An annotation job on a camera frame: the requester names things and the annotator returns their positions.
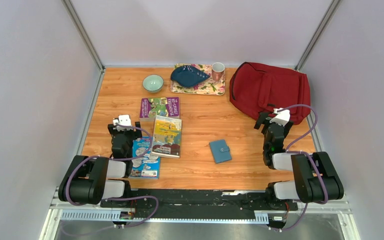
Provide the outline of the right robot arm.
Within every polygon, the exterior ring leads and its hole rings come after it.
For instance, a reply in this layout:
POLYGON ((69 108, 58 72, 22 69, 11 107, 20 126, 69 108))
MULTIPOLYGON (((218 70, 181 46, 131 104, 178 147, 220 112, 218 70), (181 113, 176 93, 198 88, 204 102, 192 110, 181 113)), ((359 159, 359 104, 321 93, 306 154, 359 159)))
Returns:
POLYGON ((287 151, 284 140, 293 122, 280 123, 268 112, 260 112, 254 128, 264 135, 263 162, 272 170, 289 171, 293 180, 271 182, 265 190, 265 203, 273 210, 285 201, 325 203, 344 196, 343 184, 325 151, 305 153, 287 151))

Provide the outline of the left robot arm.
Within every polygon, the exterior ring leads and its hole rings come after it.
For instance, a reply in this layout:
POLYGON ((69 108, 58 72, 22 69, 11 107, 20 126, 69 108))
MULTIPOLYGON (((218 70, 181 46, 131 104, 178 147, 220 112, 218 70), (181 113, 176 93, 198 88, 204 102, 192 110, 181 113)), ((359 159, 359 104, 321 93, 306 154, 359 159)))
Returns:
POLYGON ((114 193, 114 202, 122 208, 128 207, 133 201, 133 194, 125 189, 128 184, 108 179, 129 177, 133 168, 134 140, 143 136, 140 127, 139 121, 133 128, 108 124, 112 154, 109 157, 75 155, 58 188, 59 200, 75 206, 95 205, 114 193))

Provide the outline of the red backpack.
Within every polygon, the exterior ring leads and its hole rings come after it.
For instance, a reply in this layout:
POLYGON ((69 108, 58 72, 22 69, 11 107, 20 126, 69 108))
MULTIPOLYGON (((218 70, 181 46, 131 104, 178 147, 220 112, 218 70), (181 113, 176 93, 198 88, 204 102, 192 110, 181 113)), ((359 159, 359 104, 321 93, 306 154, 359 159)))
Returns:
POLYGON ((229 82, 229 100, 241 112, 257 120, 260 112, 311 104, 306 74, 256 62, 242 63, 229 82))

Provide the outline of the purple treehouse book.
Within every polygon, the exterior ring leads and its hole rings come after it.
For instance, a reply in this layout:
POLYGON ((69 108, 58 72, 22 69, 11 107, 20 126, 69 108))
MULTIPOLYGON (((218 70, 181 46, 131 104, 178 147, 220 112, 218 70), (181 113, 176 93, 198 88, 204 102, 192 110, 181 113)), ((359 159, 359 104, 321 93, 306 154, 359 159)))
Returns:
POLYGON ((153 121, 156 116, 180 118, 179 97, 142 98, 140 102, 139 119, 145 122, 153 121))

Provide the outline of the blue wallet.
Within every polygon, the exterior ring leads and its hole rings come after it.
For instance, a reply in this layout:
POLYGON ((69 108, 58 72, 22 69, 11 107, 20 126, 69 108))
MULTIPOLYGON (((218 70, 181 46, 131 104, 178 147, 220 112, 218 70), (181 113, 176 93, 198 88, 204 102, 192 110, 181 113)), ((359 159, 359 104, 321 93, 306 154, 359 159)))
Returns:
POLYGON ((232 160, 232 155, 227 142, 224 139, 211 141, 209 143, 211 154, 216 164, 232 160))

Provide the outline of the yellow book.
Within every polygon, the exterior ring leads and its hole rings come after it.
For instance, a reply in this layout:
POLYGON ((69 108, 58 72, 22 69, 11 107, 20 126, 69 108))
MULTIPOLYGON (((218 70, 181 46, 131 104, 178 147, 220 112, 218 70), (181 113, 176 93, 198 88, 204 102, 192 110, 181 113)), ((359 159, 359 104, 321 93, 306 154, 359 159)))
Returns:
POLYGON ((162 158, 178 159, 181 155, 182 120, 156 116, 150 154, 162 158))

